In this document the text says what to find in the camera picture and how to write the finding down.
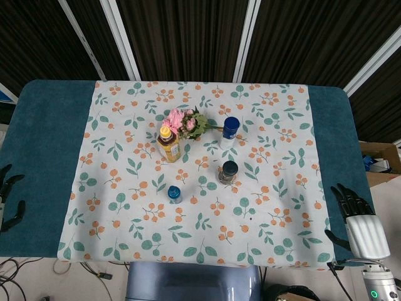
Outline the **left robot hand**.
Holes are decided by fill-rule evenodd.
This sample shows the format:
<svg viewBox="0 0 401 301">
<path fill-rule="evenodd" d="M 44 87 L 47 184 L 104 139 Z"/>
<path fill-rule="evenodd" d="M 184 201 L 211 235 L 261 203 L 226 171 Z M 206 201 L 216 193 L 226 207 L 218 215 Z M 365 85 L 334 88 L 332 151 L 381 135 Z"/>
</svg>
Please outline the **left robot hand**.
<svg viewBox="0 0 401 301">
<path fill-rule="evenodd" d="M 16 214 L 11 219 L 7 221 L 4 220 L 4 209 L 12 187 L 25 177 L 24 174 L 17 174 L 11 176 L 9 179 L 5 179 L 6 174 L 11 170 L 12 166 L 12 164 L 8 164 L 1 168 L 1 233 L 7 232 L 19 224 L 23 220 L 26 212 L 26 202 L 24 200 L 20 200 Z"/>
</svg>

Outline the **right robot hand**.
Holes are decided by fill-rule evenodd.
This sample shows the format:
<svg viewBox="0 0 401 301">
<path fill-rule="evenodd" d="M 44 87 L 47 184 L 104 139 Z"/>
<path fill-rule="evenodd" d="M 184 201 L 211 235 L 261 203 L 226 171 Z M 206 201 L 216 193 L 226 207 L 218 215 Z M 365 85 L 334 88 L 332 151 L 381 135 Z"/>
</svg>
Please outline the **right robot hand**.
<svg viewBox="0 0 401 301">
<path fill-rule="evenodd" d="M 338 201 L 348 240 L 343 240 L 327 229 L 329 240 L 350 252 L 357 259 L 383 260 L 390 256 L 387 237 L 380 218 L 373 212 L 370 205 L 355 191 L 337 184 L 331 187 Z"/>
</svg>

